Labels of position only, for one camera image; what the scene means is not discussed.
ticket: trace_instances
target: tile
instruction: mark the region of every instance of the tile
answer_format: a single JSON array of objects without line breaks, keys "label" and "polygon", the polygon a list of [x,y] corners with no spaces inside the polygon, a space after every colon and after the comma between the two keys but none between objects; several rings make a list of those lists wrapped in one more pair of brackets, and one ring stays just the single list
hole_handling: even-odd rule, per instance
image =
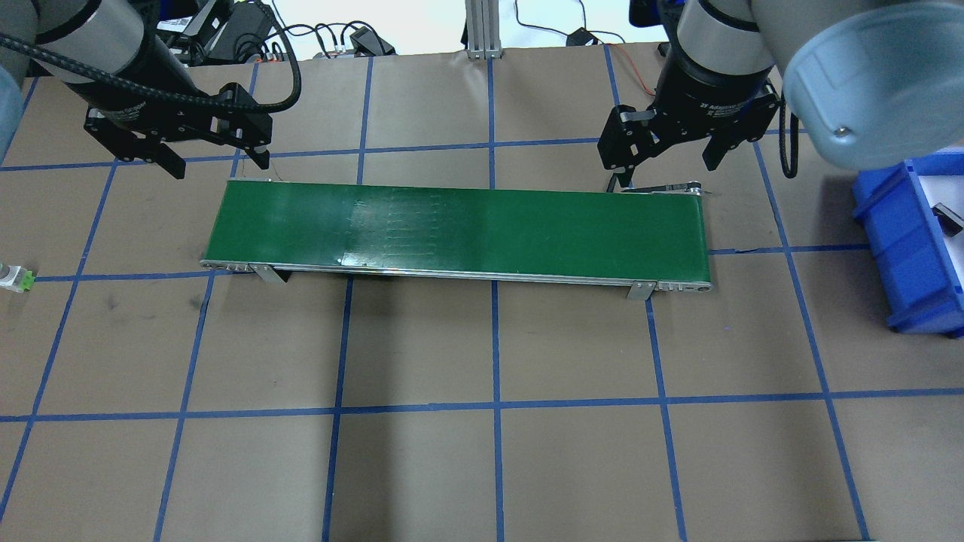
[{"label": "tile", "polygon": [[335,405],[345,279],[218,277],[204,320],[191,410]]},{"label": "tile", "polygon": [[373,63],[367,148],[489,141],[486,63],[464,51]]},{"label": "tile", "polygon": [[154,166],[118,168],[85,272],[201,271],[230,168],[188,164],[181,180]]},{"label": "tile", "polygon": [[187,420],[161,540],[320,540],[331,434],[330,416]]},{"label": "tile", "polygon": [[693,542],[859,540],[822,401],[670,407]]},{"label": "tile", "polygon": [[611,286],[498,285],[503,400],[656,396],[646,305]]},{"label": "tile", "polygon": [[782,254],[710,257],[715,289],[653,296],[670,395],[819,392]]},{"label": "tile", "polygon": [[601,46],[507,49],[493,64],[497,141],[603,133],[613,101]]},{"label": "tile", "polygon": [[4,479],[13,468],[13,461],[16,459],[16,452],[20,448],[20,440],[23,438],[23,429],[26,426],[26,423],[21,422],[0,423],[0,476]]},{"label": "tile", "polygon": [[0,255],[40,276],[73,275],[109,168],[0,173]]},{"label": "tile", "polygon": [[496,188],[604,192],[609,177],[594,143],[495,150]]},{"label": "tile", "polygon": [[676,145],[643,162],[636,168],[633,183],[702,182],[708,192],[703,196],[703,214],[711,249],[779,247],[780,233],[753,147],[740,145],[723,158],[716,171],[708,172],[701,158],[707,141]]},{"label": "tile", "polygon": [[357,277],[346,406],[492,400],[488,281]]},{"label": "tile", "polygon": [[657,406],[503,410],[502,461],[508,541],[680,539]]},{"label": "tile", "polygon": [[[302,91],[298,103],[273,114],[269,150],[357,149],[362,135],[366,59],[341,62],[302,61]],[[254,97],[261,103],[285,99],[291,92],[287,62],[262,64]]]},{"label": "tile", "polygon": [[87,102],[53,77],[41,77],[4,166],[110,162],[114,156],[84,131]]},{"label": "tile", "polygon": [[851,213],[857,203],[851,187],[857,172],[831,166],[817,154],[806,134],[800,134],[799,173],[785,178],[780,169],[779,137],[760,140],[780,217],[791,245],[867,243],[864,229]]},{"label": "tile", "polygon": [[0,539],[150,540],[176,424],[38,423],[20,463]]},{"label": "tile", "polygon": [[364,157],[364,184],[489,188],[489,150],[370,152]]},{"label": "tile", "polygon": [[342,418],[331,539],[494,540],[492,411]]},{"label": "tile", "polygon": [[251,160],[238,161],[237,176],[271,178],[282,182],[324,182],[355,184],[358,181],[357,154],[322,156],[272,156],[267,170],[259,169]]},{"label": "tile", "polygon": [[795,254],[830,389],[964,387],[964,348],[941,335],[890,331],[870,251]]},{"label": "tile", "polygon": [[964,532],[964,397],[835,402],[860,503],[876,540]]},{"label": "tile", "polygon": [[[191,75],[195,86],[209,95],[216,95],[227,83],[239,83],[245,90],[248,90],[251,87],[253,69],[253,65],[251,64],[198,66],[188,68],[188,74]],[[291,76],[287,75],[286,80],[290,81]],[[234,155],[234,147],[229,145],[215,145],[202,140],[170,143],[168,146],[183,158]],[[190,175],[191,167],[194,165],[195,164],[188,164],[188,175]]]},{"label": "tile", "polygon": [[40,412],[178,410],[205,284],[81,283]]},{"label": "tile", "polygon": [[0,291],[0,416],[30,414],[70,283],[36,283],[27,294]]},{"label": "tile", "polygon": [[[636,64],[639,75],[642,76],[646,86],[655,91],[656,83],[659,81],[663,66],[666,64],[666,59],[656,51],[657,45],[656,42],[619,43],[618,46],[611,43],[609,45],[609,56],[612,58],[612,69],[616,76],[620,103],[631,105],[640,111],[653,103],[653,97],[647,95],[642,85],[639,84],[639,79],[632,69],[632,64]],[[632,58],[632,64],[627,59],[627,55],[619,50],[619,47],[622,47],[629,54],[629,57]]]}]

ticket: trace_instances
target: green surface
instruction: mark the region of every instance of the green surface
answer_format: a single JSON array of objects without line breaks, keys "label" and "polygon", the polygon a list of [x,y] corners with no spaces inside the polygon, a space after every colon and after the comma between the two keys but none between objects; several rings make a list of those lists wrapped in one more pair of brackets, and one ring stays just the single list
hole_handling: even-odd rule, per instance
[{"label": "green surface", "polygon": [[230,180],[208,261],[710,281],[699,197]]}]

